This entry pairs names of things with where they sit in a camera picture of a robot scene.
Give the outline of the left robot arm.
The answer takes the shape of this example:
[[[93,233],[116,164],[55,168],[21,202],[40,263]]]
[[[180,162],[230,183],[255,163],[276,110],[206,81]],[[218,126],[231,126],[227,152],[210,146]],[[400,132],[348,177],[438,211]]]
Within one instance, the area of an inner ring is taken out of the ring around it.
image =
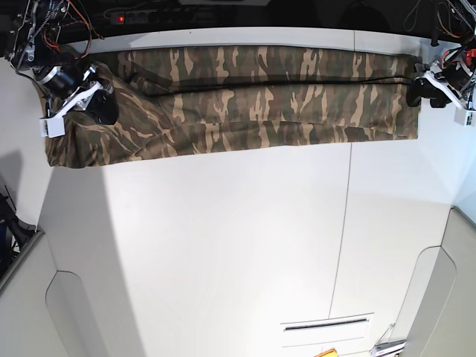
[[[433,108],[452,103],[475,113],[475,5],[470,1],[432,1],[431,47],[439,35],[458,40],[456,48],[437,55],[430,63],[415,66],[416,75],[407,93],[407,103],[416,107],[428,99]]]

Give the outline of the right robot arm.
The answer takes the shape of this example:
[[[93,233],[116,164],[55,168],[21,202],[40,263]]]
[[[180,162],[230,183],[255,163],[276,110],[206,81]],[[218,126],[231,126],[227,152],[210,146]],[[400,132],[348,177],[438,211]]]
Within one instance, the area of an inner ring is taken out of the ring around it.
[[[16,74],[30,80],[45,104],[45,117],[82,112],[100,125],[119,115],[114,87],[100,77],[88,58],[93,38],[100,38],[81,1],[23,1],[7,38],[5,59]],[[63,27],[83,25],[88,36],[76,53],[58,43]]]

